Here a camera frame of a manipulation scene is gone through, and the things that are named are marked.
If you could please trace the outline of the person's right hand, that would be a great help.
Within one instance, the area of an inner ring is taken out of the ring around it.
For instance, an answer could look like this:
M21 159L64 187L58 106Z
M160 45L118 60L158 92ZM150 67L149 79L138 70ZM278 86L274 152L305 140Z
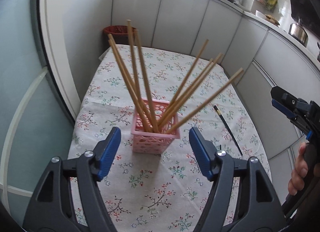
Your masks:
M308 165L304 160L304 153L307 144L303 142L298 150L298 157L295 160L295 167L291 172L291 179L288 183L288 192L291 196L295 196L297 192L302 191L304 188L304 178L308 174Z

